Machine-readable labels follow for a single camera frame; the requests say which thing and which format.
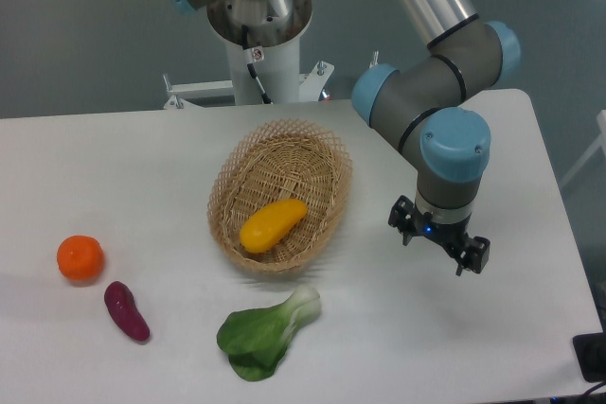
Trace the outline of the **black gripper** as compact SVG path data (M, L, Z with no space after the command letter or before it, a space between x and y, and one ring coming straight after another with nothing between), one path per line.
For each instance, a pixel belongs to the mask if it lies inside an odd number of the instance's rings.
M414 237L424 237L442 247L457 263L457 276L464 271L480 274L489 260L490 241L468 235L471 213L471 204L456 209L414 205L401 195L390 210L388 224L401 234L403 246Z

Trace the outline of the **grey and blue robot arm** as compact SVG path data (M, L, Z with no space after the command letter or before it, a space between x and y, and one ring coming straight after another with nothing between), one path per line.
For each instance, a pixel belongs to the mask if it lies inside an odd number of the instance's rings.
M183 13L204 9L228 53L239 105L304 100L299 38L311 0L170 0ZM373 62L356 81L352 106L416 171L413 199L400 197L388 222L404 241L425 237L460 272L481 272L490 243L467 226L490 159L490 128L463 103L519 62L515 33L481 21L469 0L401 0L429 51L400 71Z

